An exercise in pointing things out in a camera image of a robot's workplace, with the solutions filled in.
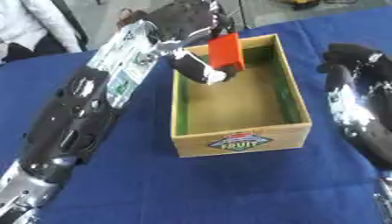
person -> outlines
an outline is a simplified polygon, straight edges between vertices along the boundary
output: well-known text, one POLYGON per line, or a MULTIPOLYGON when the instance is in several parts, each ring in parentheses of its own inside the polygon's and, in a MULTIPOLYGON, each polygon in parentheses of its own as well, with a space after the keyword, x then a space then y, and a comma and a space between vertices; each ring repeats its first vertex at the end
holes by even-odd
POLYGON ((79 53, 73 27, 51 0, 0 1, 0 60, 79 53))

table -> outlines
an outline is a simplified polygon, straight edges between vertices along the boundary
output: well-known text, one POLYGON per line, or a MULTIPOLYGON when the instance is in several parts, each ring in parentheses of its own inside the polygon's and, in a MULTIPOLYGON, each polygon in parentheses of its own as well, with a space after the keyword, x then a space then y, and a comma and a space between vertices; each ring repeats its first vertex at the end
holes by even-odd
MULTIPOLYGON (((42 223, 377 224, 377 171, 333 127, 316 72, 331 42, 392 54, 392 8, 273 24, 313 127, 303 149, 179 158, 169 137, 172 71, 164 60, 89 165, 43 213, 42 223)), ((91 52, 28 59, 0 68, 0 171, 58 85, 91 52)))

open wooden crate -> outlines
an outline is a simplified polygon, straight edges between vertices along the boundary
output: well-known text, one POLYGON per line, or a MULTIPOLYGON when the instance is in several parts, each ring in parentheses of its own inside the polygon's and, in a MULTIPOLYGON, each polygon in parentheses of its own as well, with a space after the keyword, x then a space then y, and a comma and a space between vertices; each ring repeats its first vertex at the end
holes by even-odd
MULTIPOLYGON (((171 138, 181 157, 302 147, 311 118, 277 35, 241 40, 246 70, 212 86, 174 74, 171 138)), ((208 61, 208 46, 188 48, 208 61)))

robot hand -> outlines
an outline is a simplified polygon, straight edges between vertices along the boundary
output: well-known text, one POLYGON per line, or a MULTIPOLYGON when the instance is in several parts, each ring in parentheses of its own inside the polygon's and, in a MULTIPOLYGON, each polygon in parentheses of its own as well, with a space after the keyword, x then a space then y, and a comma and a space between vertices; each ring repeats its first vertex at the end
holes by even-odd
POLYGON ((374 194, 384 223, 392 223, 392 61, 359 45, 332 44, 319 66, 325 91, 343 137, 377 168, 374 194))
POLYGON ((32 224, 74 168, 87 164, 158 61, 194 81, 228 78, 184 46, 215 37, 229 19, 215 1, 176 0, 140 13, 56 92, 25 137, 21 155, 0 178, 0 223, 32 224))

